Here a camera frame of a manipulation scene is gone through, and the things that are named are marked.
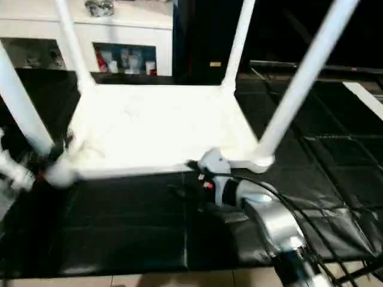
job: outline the glass display case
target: glass display case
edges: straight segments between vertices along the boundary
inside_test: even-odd
[[[95,42],[93,47],[100,72],[157,75],[154,46]]]
[[[55,39],[1,38],[15,68],[65,70]]]

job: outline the black cable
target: black cable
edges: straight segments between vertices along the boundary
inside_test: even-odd
[[[240,179],[240,180],[245,180],[245,181],[250,181],[254,184],[257,184],[261,187],[263,187],[264,189],[266,189],[268,192],[270,192],[271,194],[273,194],[277,199],[279,199],[281,201],[281,203],[291,212],[291,214],[293,214],[293,216],[296,218],[296,215],[295,215],[295,211],[298,211],[302,216],[303,218],[307,221],[307,223],[312,227],[312,229],[315,231],[315,233],[319,236],[319,238],[321,239],[321,241],[323,242],[323,244],[325,245],[325,247],[330,251],[330,253],[332,254],[332,256],[334,257],[335,261],[339,264],[339,266],[341,267],[342,271],[345,273],[345,275],[347,276],[348,280],[351,282],[352,284],[352,287],[358,287],[358,285],[356,284],[355,280],[352,278],[352,276],[350,275],[350,273],[348,272],[347,268],[345,267],[344,263],[341,261],[341,259],[339,258],[339,256],[336,254],[335,250],[332,248],[330,242],[323,236],[322,232],[315,226],[315,224],[311,221],[311,218],[305,214],[303,212],[303,210],[301,208],[299,208],[293,201],[291,201],[290,199],[286,198],[285,196],[283,196],[282,194],[279,194],[277,193],[276,191],[274,191],[273,189],[271,189],[269,186],[267,186],[266,184],[260,182],[260,181],[256,181],[252,178],[249,178],[247,176],[241,176],[241,175],[232,175],[232,174],[229,174],[229,173],[208,173],[209,176],[212,176],[212,177],[215,177],[215,176],[225,176],[225,177],[229,177],[229,178],[235,178],[235,179]],[[316,252],[316,250],[314,249],[312,243],[310,242],[309,240],[309,237],[307,236],[307,232],[305,232],[305,229],[301,227],[301,230],[303,232],[303,235],[306,237],[306,240],[307,240],[307,243],[309,245],[309,247],[312,249],[313,252],[315,252],[316,255],[318,255],[318,257],[320,258],[319,260],[319,263],[320,263],[320,266],[322,267],[322,269],[326,272],[326,274],[330,277],[331,281],[332,281],[332,284],[335,284],[337,285],[337,282],[336,282],[336,278],[334,277],[334,275],[331,273],[331,271],[326,267],[326,265],[323,263],[323,260],[321,259],[320,255]]]

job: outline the shelf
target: shelf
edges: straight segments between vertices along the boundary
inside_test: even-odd
[[[115,1],[115,13],[111,17],[91,17],[84,6],[84,0],[68,0],[75,23],[116,25],[137,28],[173,28],[173,3],[157,0]],[[54,0],[1,0],[0,19],[36,20],[57,22]]]

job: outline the tiled floor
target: tiled floor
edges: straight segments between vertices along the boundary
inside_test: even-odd
[[[359,269],[360,262],[346,264],[349,271]],[[336,264],[329,264],[336,276],[342,272]],[[373,276],[357,280],[359,287],[383,287]],[[129,276],[105,276],[65,279],[15,280],[10,287],[282,287],[272,268],[240,269],[212,272],[162,273]]]

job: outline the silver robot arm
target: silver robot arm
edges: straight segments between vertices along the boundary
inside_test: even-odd
[[[218,149],[208,151],[197,163],[201,180],[203,171],[212,175],[230,174],[230,163]],[[213,176],[214,201],[218,206],[240,207],[257,223],[271,250],[273,266],[284,286],[332,286],[320,272],[306,247],[305,237],[289,209],[267,188],[256,183],[236,181],[229,176]],[[265,185],[272,191],[271,185]]]

